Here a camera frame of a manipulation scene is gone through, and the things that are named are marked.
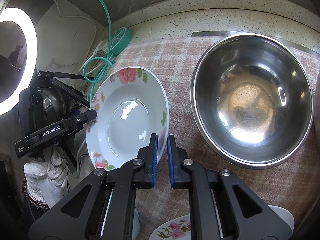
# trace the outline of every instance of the bowl rim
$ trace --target bowl rim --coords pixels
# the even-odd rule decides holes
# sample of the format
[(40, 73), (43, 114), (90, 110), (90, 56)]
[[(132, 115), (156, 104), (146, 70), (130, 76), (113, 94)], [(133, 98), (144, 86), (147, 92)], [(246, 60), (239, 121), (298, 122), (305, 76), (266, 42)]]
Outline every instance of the bowl rim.
[(107, 82), (109, 80), (109, 78), (112, 76), (112, 75), (115, 75), (117, 72), (119, 72), (120, 70), (123, 70), (123, 69), (126, 69), (126, 68), (140, 68), (140, 69), (143, 69), (145, 71), (147, 71), (149, 74), (151, 74), (155, 79), (156, 81), (158, 82), (158, 84), (160, 85), (161, 87), (161, 90), (162, 90), (162, 93), (164, 95), (164, 101), (165, 101), (165, 106), (166, 106), (166, 111), (167, 111), (167, 120), (166, 120), (166, 127), (165, 127), (165, 135), (164, 135), (164, 142), (162, 144), (162, 148), (160, 150), (160, 154), (159, 154), (159, 157), (157, 158), (157, 164), (159, 163), (162, 155), (163, 155), (163, 152), (164, 152), (164, 149), (165, 149), (165, 145), (167, 143), (167, 137), (169, 135), (169, 125), (170, 125), (170, 113), (169, 113), (169, 102), (168, 102), (168, 98), (167, 98), (167, 94), (165, 93), (165, 90), (164, 90), (164, 87), (162, 85), (162, 83), (160, 82), (160, 80), (158, 79), (158, 77), (149, 69), (147, 68), (144, 68), (144, 67), (141, 67), (141, 66), (127, 66), (127, 67), (123, 67), (123, 68), (120, 68), (114, 72), (112, 72), (102, 83), (101, 85), (98, 87), (97, 91), (95, 92), (95, 95), (97, 94), (99, 88), (103, 85), (104, 82)]
[[(280, 46), (282, 49), (284, 49), (300, 66), (301, 70), (303, 71), (303, 74), (307, 80), (308, 83), (308, 87), (309, 87), (309, 92), (311, 94), (311, 101), (310, 101), (310, 107), (311, 107), (311, 114), (310, 114), (310, 119), (308, 122), (308, 127), (307, 129), (304, 131), (303, 137), (300, 140), (300, 142), (295, 146), (295, 148), (289, 152), (287, 155), (283, 156), (282, 158), (275, 160), (275, 161), (271, 161), (271, 162), (264, 162), (264, 163), (250, 163), (250, 162), (245, 162), (242, 161), (238, 158), (233, 157), (229, 152), (225, 151), (221, 146), (219, 146), (218, 143), (216, 143), (213, 139), (210, 138), (209, 134), (206, 132), (204, 126), (203, 126), (203, 122), (200, 118), (199, 115), (199, 111), (198, 111), (198, 107), (197, 107), (197, 103), (196, 103), (196, 79), (199, 73), (199, 69), (200, 69), (200, 65), (202, 64), (202, 62), (204, 61), (204, 59), (207, 57), (207, 55), (215, 48), (221, 46), (225, 41), (231, 40), (233, 38), (236, 37), (242, 37), (242, 36), (253, 36), (253, 37), (259, 37), (259, 38), (263, 38), (266, 39), (268, 41), (271, 41), (273, 43), (275, 43), (276, 45)], [(273, 168), (275, 166), (278, 166), (282, 163), (284, 163), (285, 161), (287, 161), (289, 158), (291, 158), (303, 145), (303, 143), (306, 141), (307, 136), (310, 132), (311, 126), (312, 126), (312, 120), (313, 120), (313, 115), (314, 115), (314, 96), (313, 96), (313, 90), (312, 90), (312, 86), (310, 84), (310, 80), (308, 78), (307, 72), (305, 70), (305, 68), (303, 67), (303, 65), (301, 64), (300, 60), (298, 60), (298, 58), (286, 47), (284, 46), (282, 43), (280, 43), (279, 41), (270, 38), (268, 36), (262, 35), (262, 34), (257, 34), (257, 33), (237, 33), (237, 34), (233, 34), (231, 36), (225, 37), (219, 41), (217, 41), (216, 43), (214, 43), (213, 45), (211, 45), (206, 52), (204, 52), (204, 54), (201, 56), (201, 58), (199, 59), (196, 68), (193, 72), (192, 75), (192, 79), (191, 79), (191, 87), (190, 87), (190, 101), (191, 101), (191, 109), (192, 109), (192, 114), (193, 117), (195, 119), (196, 125), (201, 133), (201, 135), (203, 136), (203, 138), (206, 140), (206, 142), (210, 145), (210, 147), (217, 153), (219, 154), (222, 158), (224, 158), (225, 160), (227, 160), (228, 162), (243, 167), (243, 168), (249, 168), (249, 169), (268, 169), (268, 168)]]

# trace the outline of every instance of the stainless steel bowl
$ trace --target stainless steel bowl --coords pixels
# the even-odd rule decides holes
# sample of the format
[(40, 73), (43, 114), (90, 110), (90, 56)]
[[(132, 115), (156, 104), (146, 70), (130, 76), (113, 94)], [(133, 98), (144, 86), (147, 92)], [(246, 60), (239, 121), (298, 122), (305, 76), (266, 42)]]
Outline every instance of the stainless steel bowl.
[(191, 106), (207, 143), (227, 161), (266, 169), (305, 141), (313, 93), (299, 60), (278, 41), (241, 33), (212, 45), (191, 81)]

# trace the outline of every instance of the white plate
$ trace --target white plate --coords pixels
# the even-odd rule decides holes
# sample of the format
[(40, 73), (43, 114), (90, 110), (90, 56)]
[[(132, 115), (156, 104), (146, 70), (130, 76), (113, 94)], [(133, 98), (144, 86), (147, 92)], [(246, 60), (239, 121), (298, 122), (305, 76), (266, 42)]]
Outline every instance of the white plate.
[[(294, 228), (293, 215), (286, 209), (278, 206), (268, 205), (279, 217), (286, 222), (291, 230)], [(190, 215), (185, 215), (179, 218), (172, 219), (152, 232), (149, 240), (161, 240), (161, 239), (179, 239), (179, 240), (191, 240), (190, 231)]]
[(107, 78), (90, 109), (97, 118), (87, 124), (87, 148), (92, 164), (119, 168), (158, 135), (159, 162), (169, 132), (169, 104), (159, 79), (148, 69), (130, 66)]

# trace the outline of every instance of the checkered cloth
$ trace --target checkered cloth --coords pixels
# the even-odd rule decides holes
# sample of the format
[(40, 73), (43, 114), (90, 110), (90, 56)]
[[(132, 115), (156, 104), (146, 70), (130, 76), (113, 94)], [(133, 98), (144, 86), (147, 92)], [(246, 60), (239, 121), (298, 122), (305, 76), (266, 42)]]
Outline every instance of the checkered cloth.
[[(131, 43), (118, 56), (115, 70), (126, 66), (143, 66), (162, 82), (170, 107), (170, 130), (178, 147), (205, 168), (228, 168), (239, 176), (269, 205), (288, 209), (298, 225), (320, 189), (320, 154), (316, 149), (314, 127), (300, 151), (284, 164), (268, 170), (248, 170), (234, 166), (218, 156), (201, 136), (190, 105), (193, 70), (202, 54), (222, 37), (189, 37)], [(313, 91), (320, 59), (289, 48), (305, 67)], [(161, 224), (189, 214), (187, 190), (173, 190), (169, 183), (167, 152), (160, 160), (153, 190), (138, 190), (136, 208), (140, 213), (138, 239), (148, 239)]]

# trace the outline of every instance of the green cable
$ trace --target green cable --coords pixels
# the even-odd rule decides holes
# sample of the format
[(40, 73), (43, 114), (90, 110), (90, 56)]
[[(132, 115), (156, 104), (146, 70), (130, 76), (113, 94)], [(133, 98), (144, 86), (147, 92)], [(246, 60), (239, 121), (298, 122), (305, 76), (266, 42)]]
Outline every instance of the green cable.
[[(111, 49), (111, 19), (110, 19), (110, 14), (108, 12), (108, 9), (107, 9), (107, 6), (106, 4), (103, 2), (103, 0), (98, 0), (103, 8), (104, 8), (104, 11), (107, 15), (107, 19), (108, 19), (108, 32), (109, 32), (109, 37), (108, 37), (108, 53), (107, 53), (107, 58), (104, 58), (104, 57), (93, 57), (92, 59), (88, 60), (85, 64), (84, 64), (84, 68), (83, 68), (83, 76), (84, 76), (84, 79), (91, 83), (91, 90), (90, 90), (90, 95), (89, 95), (89, 98), (90, 98), (90, 102), (92, 102), (92, 98), (93, 98), (93, 90), (94, 90), (94, 85), (100, 81), (102, 81), (104, 79), (104, 77), (106, 76), (106, 74), (108, 73), (108, 65), (110, 65), (110, 67), (112, 68), (112, 63), (110, 62), (111, 60), (111, 57), (113, 56), (110, 56), (110, 49)], [(98, 74), (95, 76), (95, 78), (93, 80), (89, 80), (85, 74), (85, 69), (86, 69), (86, 66), (88, 65), (89, 62), (93, 61), (93, 60), (97, 60), (97, 59), (102, 59), (104, 60), (106, 63), (103, 65), (102, 68), (100, 68), (100, 70), (98, 71)]]

